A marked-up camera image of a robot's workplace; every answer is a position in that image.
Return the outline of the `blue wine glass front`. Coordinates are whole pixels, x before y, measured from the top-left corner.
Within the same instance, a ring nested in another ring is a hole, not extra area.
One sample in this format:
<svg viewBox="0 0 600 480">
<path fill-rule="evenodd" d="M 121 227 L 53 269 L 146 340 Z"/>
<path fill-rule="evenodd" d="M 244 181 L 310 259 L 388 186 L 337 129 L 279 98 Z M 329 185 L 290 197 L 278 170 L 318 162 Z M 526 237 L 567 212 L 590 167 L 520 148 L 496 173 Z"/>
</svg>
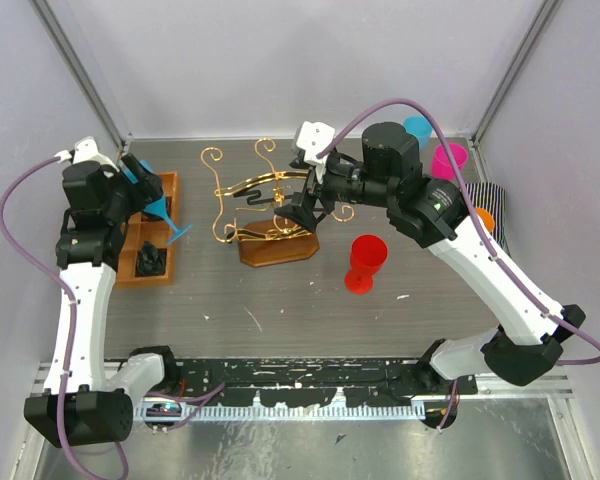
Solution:
<svg viewBox="0 0 600 480">
<path fill-rule="evenodd" d="M 155 173 L 151 166 L 147 163 L 147 161 L 141 160 L 140 164 L 150 173 Z M 124 173 L 129 178 L 131 183 L 135 184 L 138 182 L 136 176 L 129 169 L 124 170 Z M 175 242 L 185 233 L 187 233 L 193 226 L 193 224 L 189 224 L 183 228 L 179 228 L 176 226 L 175 222 L 173 221 L 172 214 L 167 212 L 167 196 L 166 193 L 164 193 L 164 183 L 162 198 L 146 206 L 143 210 L 143 213 L 150 214 L 164 220 L 170 227 L 170 229 L 173 231 L 173 234 L 166 242 L 167 246 Z"/>
</svg>

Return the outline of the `wooden compartment tray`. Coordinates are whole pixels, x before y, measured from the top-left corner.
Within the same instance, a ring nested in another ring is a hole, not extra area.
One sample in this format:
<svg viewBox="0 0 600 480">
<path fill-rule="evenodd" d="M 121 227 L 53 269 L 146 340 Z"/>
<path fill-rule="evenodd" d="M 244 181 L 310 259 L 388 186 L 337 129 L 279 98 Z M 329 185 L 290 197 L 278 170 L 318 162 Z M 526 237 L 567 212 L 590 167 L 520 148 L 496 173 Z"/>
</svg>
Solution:
<svg viewBox="0 0 600 480">
<path fill-rule="evenodd" d="M 158 176 L 162 180 L 163 198 L 128 221 L 119 256 L 117 289 L 166 287 L 174 283 L 180 180 L 176 172 Z"/>
</svg>

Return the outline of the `gold wire wine glass rack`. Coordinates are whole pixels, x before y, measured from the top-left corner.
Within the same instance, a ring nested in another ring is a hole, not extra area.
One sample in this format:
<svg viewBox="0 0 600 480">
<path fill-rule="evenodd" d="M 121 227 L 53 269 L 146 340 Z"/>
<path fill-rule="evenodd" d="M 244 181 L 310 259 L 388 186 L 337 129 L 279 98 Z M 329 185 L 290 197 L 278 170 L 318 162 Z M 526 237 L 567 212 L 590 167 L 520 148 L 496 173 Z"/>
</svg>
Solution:
<svg viewBox="0 0 600 480">
<path fill-rule="evenodd" d="M 298 168 L 280 170 L 270 160 L 276 142 L 268 137 L 255 141 L 255 155 L 267 170 L 230 186 L 221 183 L 216 165 L 223 151 L 210 146 L 200 153 L 200 161 L 214 177 L 214 197 L 219 212 L 212 223 L 216 241 L 235 244 L 239 260 L 250 267 L 270 267 L 310 259 L 319 251 L 316 234 L 275 214 L 277 207 L 290 203 L 292 180 L 304 181 L 308 173 Z"/>
</svg>

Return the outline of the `red wine glass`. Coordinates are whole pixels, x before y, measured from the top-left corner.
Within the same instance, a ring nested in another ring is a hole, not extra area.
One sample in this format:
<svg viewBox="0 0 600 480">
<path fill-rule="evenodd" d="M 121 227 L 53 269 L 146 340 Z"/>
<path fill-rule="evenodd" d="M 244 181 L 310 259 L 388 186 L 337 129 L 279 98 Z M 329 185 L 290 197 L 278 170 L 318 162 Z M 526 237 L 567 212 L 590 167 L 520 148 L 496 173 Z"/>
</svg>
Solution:
<svg viewBox="0 0 600 480">
<path fill-rule="evenodd" d="M 346 288 L 353 294 L 365 295 L 374 285 L 374 276 L 388 257 L 388 247 L 378 236 L 365 234 L 356 238 L 350 250 L 350 270 L 344 278 Z"/>
</svg>

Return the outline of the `light blue wine glass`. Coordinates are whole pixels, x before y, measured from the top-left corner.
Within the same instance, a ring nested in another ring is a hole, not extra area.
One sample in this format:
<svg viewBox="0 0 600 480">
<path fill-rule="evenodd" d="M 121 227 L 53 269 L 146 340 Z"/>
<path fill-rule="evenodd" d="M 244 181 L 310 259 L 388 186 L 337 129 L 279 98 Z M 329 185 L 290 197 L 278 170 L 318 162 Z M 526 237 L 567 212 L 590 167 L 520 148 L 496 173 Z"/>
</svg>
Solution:
<svg viewBox="0 0 600 480">
<path fill-rule="evenodd" d="M 433 132 L 429 121 L 423 116 L 410 116 L 403 121 L 403 126 L 408 134 L 417 139 L 419 150 L 422 151 L 428 145 Z"/>
</svg>

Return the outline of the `magenta wine glass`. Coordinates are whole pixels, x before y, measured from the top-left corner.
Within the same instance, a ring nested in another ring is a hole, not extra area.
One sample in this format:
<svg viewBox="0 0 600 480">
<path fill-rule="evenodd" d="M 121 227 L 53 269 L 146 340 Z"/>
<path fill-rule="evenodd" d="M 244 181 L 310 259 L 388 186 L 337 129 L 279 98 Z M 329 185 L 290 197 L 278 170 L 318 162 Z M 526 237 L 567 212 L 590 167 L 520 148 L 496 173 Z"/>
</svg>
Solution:
<svg viewBox="0 0 600 480">
<path fill-rule="evenodd" d="M 469 159 L 468 150 L 458 143 L 449 143 L 450 151 L 455 160 L 455 165 L 461 171 Z M 432 176 L 437 179 L 454 181 L 456 179 L 455 171 L 451 160 L 442 144 L 438 145 L 434 151 L 432 166 Z"/>
</svg>

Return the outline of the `orange wine glass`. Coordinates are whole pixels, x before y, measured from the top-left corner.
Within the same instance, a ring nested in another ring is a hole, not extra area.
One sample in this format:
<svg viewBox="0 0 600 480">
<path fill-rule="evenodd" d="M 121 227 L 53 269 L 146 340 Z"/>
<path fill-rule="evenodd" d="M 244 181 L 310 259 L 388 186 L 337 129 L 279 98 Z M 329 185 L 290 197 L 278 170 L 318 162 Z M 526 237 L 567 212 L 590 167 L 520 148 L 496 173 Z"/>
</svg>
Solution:
<svg viewBox="0 0 600 480">
<path fill-rule="evenodd" d="M 492 234 L 496 226 L 493 216 L 487 210 L 480 207 L 476 207 L 475 212 L 482 221 L 485 229 Z"/>
</svg>

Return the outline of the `striped cloth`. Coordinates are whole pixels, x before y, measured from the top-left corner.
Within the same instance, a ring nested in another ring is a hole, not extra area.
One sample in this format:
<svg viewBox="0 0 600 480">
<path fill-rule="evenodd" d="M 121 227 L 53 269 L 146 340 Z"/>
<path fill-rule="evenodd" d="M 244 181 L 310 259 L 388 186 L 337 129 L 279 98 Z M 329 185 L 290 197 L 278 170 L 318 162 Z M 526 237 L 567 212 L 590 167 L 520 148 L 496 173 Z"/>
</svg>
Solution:
<svg viewBox="0 0 600 480">
<path fill-rule="evenodd" d="M 509 252 L 505 238 L 505 190 L 493 182 L 471 182 L 466 188 L 473 206 L 487 210 L 495 220 L 495 230 L 491 234 L 497 244 Z"/>
</svg>

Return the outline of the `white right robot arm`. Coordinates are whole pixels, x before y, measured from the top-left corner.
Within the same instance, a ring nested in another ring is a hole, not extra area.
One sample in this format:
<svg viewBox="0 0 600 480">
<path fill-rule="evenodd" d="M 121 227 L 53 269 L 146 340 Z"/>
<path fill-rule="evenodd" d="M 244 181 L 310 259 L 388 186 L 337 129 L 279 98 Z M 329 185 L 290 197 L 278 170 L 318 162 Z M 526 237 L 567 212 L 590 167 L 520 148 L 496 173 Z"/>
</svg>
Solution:
<svg viewBox="0 0 600 480">
<path fill-rule="evenodd" d="M 556 366 L 572 335 L 559 323 L 579 327 L 584 312 L 546 296 L 471 218 L 461 190 L 424 174 L 418 140 L 398 123 L 376 123 L 363 131 L 361 161 L 337 151 L 321 157 L 334 138 L 324 123 L 298 128 L 295 165 L 308 177 L 276 215 L 315 232 L 322 220 L 314 214 L 317 204 L 326 214 L 338 202 L 383 208 L 398 232 L 458 273 L 499 322 L 482 335 L 434 343 L 418 370 L 422 388 L 439 394 L 458 377 L 488 372 L 526 386 Z"/>
</svg>

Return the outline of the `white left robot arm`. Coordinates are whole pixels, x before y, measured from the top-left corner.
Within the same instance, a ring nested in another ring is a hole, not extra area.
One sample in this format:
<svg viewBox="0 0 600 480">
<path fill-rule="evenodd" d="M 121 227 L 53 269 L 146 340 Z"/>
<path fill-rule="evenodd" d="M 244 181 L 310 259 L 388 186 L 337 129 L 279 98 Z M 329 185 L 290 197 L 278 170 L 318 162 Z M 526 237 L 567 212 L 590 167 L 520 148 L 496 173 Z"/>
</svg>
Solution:
<svg viewBox="0 0 600 480">
<path fill-rule="evenodd" d="M 62 173 L 69 203 L 56 244 L 54 275 L 62 300 L 53 362 L 39 396 L 26 399 L 24 417 L 54 447 L 125 440 L 133 411 L 146 394 L 174 393 L 180 369 L 168 346 L 132 351 L 112 377 L 105 374 L 107 310 L 132 215 L 158 200 L 162 182 L 133 155 L 119 170 L 90 159 Z"/>
</svg>

